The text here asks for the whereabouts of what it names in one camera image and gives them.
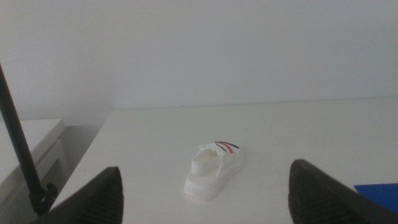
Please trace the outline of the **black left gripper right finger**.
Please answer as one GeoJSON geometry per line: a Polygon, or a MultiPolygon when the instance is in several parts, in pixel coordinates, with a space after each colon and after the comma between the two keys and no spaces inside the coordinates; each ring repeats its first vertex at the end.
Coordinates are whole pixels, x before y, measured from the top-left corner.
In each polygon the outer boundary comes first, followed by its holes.
{"type": "Polygon", "coordinates": [[[289,173],[289,211],[294,223],[397,224],[397,213],[356,193],[304,159],[289,173]]]}

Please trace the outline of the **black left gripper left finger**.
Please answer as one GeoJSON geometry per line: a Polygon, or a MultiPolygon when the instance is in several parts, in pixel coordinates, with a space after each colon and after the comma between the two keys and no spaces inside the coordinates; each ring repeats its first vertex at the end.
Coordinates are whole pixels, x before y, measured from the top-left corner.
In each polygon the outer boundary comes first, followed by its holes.
{"type": "Polygon", "coordinates": [[[124,195],[118,167],[107,167],[33,224],[121,224],[124,195]]]}

